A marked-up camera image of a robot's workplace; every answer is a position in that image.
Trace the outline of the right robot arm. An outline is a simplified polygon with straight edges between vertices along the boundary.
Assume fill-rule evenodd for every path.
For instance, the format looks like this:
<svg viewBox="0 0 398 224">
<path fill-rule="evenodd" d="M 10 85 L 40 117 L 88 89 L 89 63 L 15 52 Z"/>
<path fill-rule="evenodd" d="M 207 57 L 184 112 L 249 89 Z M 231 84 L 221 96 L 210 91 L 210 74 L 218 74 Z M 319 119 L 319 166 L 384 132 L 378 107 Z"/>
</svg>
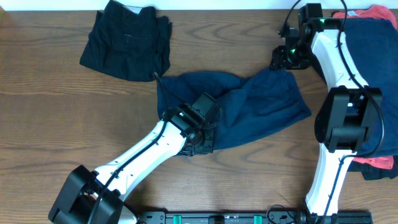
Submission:
<svg viewBox="0 0 398 224">
<path fill-rule="evenodd" d="M 298 23 L 294 29 L 284 22 L 279 36 L 285 44 L 273 50 L 270 68 L 313 66 L 327 85 L 314 124 L 320 155 L 305 204 L 307 222 L 332 223 L 338 219 L 338 198 L 352 160 L 372 157 L 383 144 L 382 91 L 358 72 L 346 44 L 344 19 L 324 17 L 321 4 L 307 3 L 298 11 Z"/>
</svg>

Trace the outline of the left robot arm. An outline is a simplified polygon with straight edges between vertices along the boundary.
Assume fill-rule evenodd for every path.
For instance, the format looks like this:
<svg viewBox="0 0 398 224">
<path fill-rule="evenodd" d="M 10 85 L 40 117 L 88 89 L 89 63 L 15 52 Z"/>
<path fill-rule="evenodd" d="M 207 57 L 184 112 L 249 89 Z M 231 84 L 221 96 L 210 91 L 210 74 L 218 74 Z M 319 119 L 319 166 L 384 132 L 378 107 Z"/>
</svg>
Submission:
<svg viewBox="0 0 398 224">
<path fill-rule="evenodd" d="M 207 93 L 189 105 L 169 109 L 141 141 L 113 161 L 88 170 L 80 165 L 67 177 L 48 219 L 52 223 L 137 223 L 124 205 L 135 187 L 177 154 L 213 152 L 220 104 Z"/>
</svg>

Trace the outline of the navy blue shorts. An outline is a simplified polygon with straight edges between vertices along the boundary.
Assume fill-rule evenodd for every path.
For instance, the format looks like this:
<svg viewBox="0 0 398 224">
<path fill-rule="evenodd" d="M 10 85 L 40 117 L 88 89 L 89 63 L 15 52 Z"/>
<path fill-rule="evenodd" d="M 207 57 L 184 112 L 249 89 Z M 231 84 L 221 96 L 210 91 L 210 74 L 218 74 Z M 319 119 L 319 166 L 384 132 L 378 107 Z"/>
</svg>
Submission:
<svg viewBox="0 0 398 224">
<path fill-rule="evenodd" d="M 268 137 L 311 115 L 293 74 L 285 70 L 265 68 L 248 78 L 226 72 L 192 72 L 161 81 L 167 92 L 157 88 L 159 116 L 166 108 L 194 104 L 202 93 L 218 102 L 216 150 Z"/>
</svg>

